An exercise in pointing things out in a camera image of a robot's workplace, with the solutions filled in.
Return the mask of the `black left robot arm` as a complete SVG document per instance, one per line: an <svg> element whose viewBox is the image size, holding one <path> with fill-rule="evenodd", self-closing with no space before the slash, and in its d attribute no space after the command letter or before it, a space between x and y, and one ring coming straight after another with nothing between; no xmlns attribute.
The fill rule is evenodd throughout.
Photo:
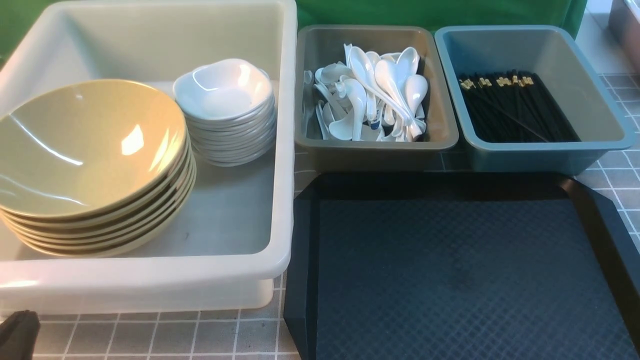
<svg viewBox="0 0 640 360"><path fill-rule="evenodd" d="M0 358L32 360L40 329L36 312L21 310L11 314L0 324Z"/></svg>

